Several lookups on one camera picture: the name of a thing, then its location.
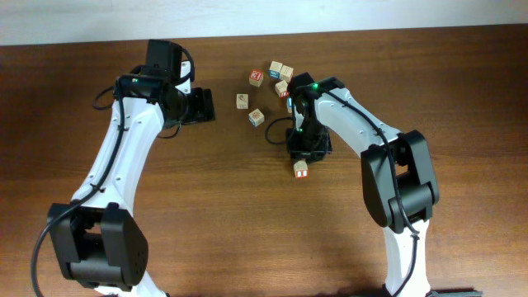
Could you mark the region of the wooden block blue D side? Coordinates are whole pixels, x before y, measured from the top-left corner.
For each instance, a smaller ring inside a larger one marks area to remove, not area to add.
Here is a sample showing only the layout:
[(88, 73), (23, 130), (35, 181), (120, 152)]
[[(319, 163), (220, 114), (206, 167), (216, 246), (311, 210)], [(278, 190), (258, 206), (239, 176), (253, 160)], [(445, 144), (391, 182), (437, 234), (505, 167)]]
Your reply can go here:
[(257, 108), (248, 114), (248, 119), (254, 127), (258, 127), (265, 121), (264, 114)]

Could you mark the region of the wooden block blue S top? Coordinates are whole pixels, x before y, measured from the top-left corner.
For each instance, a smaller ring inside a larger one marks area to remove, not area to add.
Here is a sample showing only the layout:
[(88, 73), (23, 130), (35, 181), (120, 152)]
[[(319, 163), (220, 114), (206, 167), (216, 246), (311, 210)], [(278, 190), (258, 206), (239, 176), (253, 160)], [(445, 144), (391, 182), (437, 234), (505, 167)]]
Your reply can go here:
[(287, 107), (287, 111), (291, 114), (292, 113), (292, 99), (291, 97), (288, 97), (286, 99), (286, 107)]

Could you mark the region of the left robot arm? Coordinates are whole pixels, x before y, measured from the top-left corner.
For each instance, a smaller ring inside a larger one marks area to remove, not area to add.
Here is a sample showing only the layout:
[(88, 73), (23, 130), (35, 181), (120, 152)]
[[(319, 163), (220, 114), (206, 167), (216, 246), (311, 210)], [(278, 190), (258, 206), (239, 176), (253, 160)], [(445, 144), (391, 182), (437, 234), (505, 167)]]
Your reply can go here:
[(50, 238), (63, 277), (103, 296), (163, 296), (147, 272), (149, 245), (134, 221), (134, 197), (149, 150), (162, 130), (215, 119), (212, 92), (193, 87), (189, 51), (150, 40), (144, 64), (109, 87), (111, 122), (91, 170), (68, 204), (53, 204), (31, 258)]

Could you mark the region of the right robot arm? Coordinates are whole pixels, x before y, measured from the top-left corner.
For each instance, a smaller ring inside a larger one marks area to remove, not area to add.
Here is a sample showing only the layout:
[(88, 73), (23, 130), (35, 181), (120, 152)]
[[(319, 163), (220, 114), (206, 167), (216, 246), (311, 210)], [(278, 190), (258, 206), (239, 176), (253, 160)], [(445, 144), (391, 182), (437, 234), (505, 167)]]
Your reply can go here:
[(387, 276), (364, 296), (478, 296), (475, 289), (433, 290), (427, 279), (426, 236), (439, 187), (428, 143), (417, 130), (404, 133), (361, 106), (335, 77), (314, 81), (308, 73), (288, 85), (294, 126), (292, 158), (312, 163), (331, 151), (335, 132), (360, 158), (362, 195), (370, 217), (382, 228)]

